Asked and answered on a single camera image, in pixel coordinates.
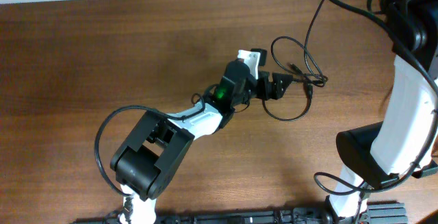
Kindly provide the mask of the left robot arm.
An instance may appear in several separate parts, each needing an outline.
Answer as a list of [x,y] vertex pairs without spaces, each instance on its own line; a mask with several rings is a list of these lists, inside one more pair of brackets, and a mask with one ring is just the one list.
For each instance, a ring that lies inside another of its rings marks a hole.
[[294,77],[250,72],[247,64],[227,64],[219,84],[210,86],[192,108],[176,114],[144,113],[110,161],[125,189],[121,223],[154,223],[153,201],[169,185],[192,142],[217,132],[231,120],[235,107],[252,98],[280,99]]

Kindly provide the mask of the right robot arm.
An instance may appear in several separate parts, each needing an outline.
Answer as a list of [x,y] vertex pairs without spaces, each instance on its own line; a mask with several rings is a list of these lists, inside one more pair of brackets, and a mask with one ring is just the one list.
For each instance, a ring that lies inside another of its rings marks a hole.
[[356,13],[393,42],[389,105],[382,122],[338,133],[344,165],[326,198],[325,223],[406,223],[400,204],[370,205],[368,197],[437,172],[437,0],[379,0],[379,6]]

